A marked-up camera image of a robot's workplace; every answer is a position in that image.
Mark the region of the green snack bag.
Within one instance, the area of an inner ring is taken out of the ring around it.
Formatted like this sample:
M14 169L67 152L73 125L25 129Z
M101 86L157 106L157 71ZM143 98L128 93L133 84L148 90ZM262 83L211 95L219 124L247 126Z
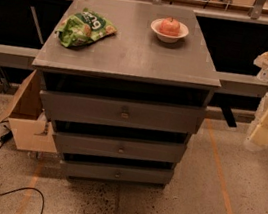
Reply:
M65 48L86 46L116 32L117 28L111 21L88 8L69 15L56 30Z

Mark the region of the top grey drawer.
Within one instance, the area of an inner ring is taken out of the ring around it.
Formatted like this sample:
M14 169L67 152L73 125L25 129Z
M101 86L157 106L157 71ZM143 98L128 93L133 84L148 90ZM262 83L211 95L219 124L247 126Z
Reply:
M144 103L119 98L75 95L55 91L40 91L48 119L196 133L206 114L204 109L182 105Z

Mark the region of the red apple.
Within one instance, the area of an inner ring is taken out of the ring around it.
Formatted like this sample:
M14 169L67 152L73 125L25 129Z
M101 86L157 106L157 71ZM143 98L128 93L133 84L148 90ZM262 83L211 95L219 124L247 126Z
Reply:
M160 23L158 31L164 35L176 37L180 31L180 23L175 18L167 17Z

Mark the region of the grey drawer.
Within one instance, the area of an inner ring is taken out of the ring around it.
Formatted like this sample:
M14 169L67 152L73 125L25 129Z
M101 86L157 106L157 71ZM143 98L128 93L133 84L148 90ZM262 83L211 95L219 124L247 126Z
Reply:
M204 109L182 105L144 103L119 98L75 95L55 91L40 91L48 119L196 133L206 114Z
M127 158L179 163L185 144L122 139L116 137L78 135L56 132L53 136L58 152L101 157Z
M61 161L61 169L70 177L87 179L138 182L166 185L173 177L173 170L158 170L133 166L114 166L101 163L75 163Z

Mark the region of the middle grey drawer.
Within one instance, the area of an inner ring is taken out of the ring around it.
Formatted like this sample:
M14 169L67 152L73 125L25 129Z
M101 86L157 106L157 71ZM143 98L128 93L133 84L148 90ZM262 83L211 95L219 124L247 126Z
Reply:
M122 139L116 137L78 135L56 132L53 136L58 152L101 157L127 158L179 163L185 144Z

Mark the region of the white paper bowl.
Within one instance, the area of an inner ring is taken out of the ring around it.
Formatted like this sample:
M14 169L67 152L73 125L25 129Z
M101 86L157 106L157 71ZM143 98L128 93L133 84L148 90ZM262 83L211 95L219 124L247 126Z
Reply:
M151 30L156 34L157 38L160 39L164 43L175 43L179 39L185 38L188 35L188 27L185 24L180 24L180 31L177 36L168 36L166 34L162 34L159 29L162 23L161 19L155 19L151 22Z

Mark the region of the bottom grey drawer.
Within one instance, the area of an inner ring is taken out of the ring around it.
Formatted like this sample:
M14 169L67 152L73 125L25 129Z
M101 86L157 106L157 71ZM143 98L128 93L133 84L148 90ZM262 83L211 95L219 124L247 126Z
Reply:
M173 177L173 170L158 170L133 166L114 166L101 163L75 163L61 161L61 169L70 177L87 179L138 182L166 185Z

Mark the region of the brown cardboard box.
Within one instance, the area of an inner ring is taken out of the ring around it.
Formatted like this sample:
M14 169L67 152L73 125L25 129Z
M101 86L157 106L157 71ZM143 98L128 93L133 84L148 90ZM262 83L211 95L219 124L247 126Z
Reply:
M40 99L40 84L40 74L34 70L23 80L0 114L0 123L6 119L9 121L17 149L56 153L53 128Z

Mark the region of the grey metal rail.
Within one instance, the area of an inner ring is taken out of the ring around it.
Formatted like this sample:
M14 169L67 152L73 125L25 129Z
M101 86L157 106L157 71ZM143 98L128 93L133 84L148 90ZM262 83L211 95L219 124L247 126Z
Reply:
M32 62L39 49L8 46L0 44L0 67L32 69Z

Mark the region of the grey drawer cabinet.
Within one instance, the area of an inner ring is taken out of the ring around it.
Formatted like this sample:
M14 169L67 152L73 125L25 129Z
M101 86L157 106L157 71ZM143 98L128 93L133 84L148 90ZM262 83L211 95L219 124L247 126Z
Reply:
M69 14L87 8L105 16L118 32L82 48L65 48L56 35L42 46L33 67L42 75L40 91L182 105L206 110L221 85L195 14L183 8L127 0L74 0ZM155 19L175 18L189 31L164 43L151 30ZM167 132L48 119L56 132L188 144L193 133ZM59 152L61 161L173 170L171 162Z

